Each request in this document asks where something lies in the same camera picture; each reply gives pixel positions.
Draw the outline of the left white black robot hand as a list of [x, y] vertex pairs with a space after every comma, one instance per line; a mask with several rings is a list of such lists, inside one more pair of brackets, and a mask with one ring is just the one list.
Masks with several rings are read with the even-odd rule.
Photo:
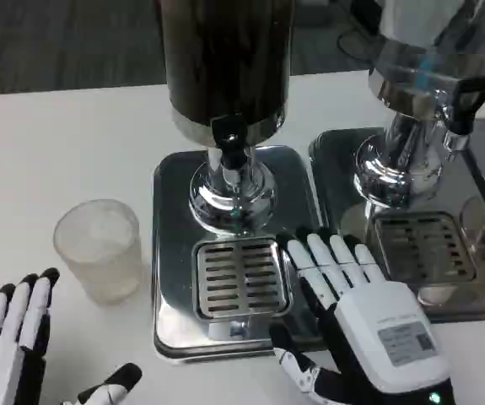
[[59, 277], [50, 267], [0, 288], [0, 404], [40, 402], [52, 292]]

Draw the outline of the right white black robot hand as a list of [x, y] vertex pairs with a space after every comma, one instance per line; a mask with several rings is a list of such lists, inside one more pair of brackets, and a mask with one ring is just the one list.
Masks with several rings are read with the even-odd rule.
[[277, 243], [336, 365], [318, 365], [274, 322], [273, 352], [303, 395], [316, 404], [456, 402], [450, 367], [418, 299], [385, 276], [361, 240], [299, 228]]

